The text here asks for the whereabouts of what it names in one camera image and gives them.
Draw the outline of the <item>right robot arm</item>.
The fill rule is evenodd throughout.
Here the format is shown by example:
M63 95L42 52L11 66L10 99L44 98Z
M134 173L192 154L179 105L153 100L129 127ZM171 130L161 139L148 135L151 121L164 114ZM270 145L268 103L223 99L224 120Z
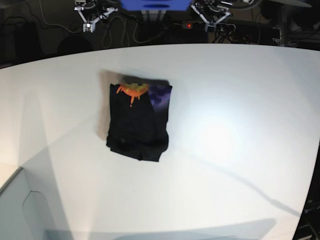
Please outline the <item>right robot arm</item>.
M75 0L74 10L83 20L83 31L93 32L96 24L104 26L110 21L110 16L119 11L119 0Z

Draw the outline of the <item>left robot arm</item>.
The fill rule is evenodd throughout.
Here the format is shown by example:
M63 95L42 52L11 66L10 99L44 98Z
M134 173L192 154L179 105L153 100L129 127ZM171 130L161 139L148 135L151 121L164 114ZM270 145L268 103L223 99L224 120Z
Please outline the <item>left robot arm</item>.
M261 0L193 0L190 8L207 27L216 27L232 15L231 10L251 10L261 2Z

